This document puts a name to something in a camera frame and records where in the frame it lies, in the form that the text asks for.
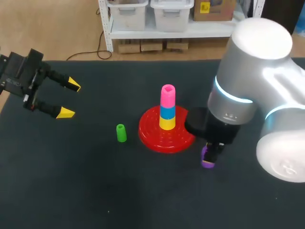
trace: blue ring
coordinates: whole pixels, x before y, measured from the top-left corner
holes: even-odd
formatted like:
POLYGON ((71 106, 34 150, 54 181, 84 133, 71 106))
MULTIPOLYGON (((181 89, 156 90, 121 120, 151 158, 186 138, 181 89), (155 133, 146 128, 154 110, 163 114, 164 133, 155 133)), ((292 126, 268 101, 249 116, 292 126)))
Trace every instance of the blue ring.
POLYGON ((160 116, 163 119, 172 119, 176 116, 176 107, 165 108, 160 106, 160 116))

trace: table surface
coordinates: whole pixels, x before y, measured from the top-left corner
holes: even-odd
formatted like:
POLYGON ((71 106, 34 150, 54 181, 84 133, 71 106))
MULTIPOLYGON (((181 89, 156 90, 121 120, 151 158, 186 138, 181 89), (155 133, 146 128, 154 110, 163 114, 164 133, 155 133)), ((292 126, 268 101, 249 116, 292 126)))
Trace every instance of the table surface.
MULTIPOLYGON (((305 59, 296 60, 305 67, 305 59)), ((76 111, 55 120, 10 96, 0 115, 0 228, 297 228, 305 184, 266 173, 255 147, 258 112, 215 169, 200 165, 202 139, 175 155, 152 152, 137 134, 161 87, 176 104, 205 106, 219 61, 50 62, 82 86, 74 93, 46 80, 39 96, 76 111), (126 143, 116 125, 125 124, 126 143)))

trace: white storage bin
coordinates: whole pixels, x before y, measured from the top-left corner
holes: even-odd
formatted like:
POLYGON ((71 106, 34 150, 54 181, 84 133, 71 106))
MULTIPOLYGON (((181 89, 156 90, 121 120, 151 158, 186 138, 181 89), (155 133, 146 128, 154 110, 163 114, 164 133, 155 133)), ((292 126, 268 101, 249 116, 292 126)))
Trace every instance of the white storage bin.
POLYGON ((190 9, 194 0, 152 0, 157 30, 162 32, 183 32, 187 30, 190 9))
POLYGON ((107 1, 113 17, 113 23, 118 30, 143 31, 148 0, 138 0, 135 4, 117 4, 107 1))

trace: purple ring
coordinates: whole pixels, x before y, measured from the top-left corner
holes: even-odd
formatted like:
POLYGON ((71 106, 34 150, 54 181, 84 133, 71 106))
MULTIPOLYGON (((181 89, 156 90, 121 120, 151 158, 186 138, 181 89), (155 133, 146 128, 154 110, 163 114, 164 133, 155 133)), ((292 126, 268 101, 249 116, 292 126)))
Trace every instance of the purple ring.
POLYGON ((204 155, 207 151, 207 147, 203 147, 202 151, 201 151, 201 165, 203 168, 214 168, 215 163, 212 162, 208 162, 208 161, 204 161, 204 155))

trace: cable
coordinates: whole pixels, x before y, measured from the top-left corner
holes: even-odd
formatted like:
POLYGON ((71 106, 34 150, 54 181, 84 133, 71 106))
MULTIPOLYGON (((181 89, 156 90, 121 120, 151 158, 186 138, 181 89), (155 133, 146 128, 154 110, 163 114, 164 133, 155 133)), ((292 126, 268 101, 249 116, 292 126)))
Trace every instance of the cable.
MULTIPOLYGON (((100 12, 99 12, 100 9, 97 9, 97 11, 95 12, 96 15, 99 15, 100 12)), ((97 56, 101 59, 101 60, 107 60, 107 59, 110 59, 112 57, 112 53, 108 50, 100 50, 100 47, 101 47, 101 41, 102 41, 102 36, 104 34, 104 31, 102 31, 101 35, 100 35, 100 40, 99 40, 99 46, 97 47, 97 51, 92 51, 92 52, 79 52, 79 53, 76 53, 76 54, 73 54, 71 56, 69 56, 66 61, 68 61, 69 59, 71 59, 72 57, 74 56, 77 56, 77 55, 81 55, 81 54, 90 54, 90 53, 96 53, 97 56), (100 52, 108 52, 109 53, 109 57, 107 58, 102 58, 100 56, 100 52)))

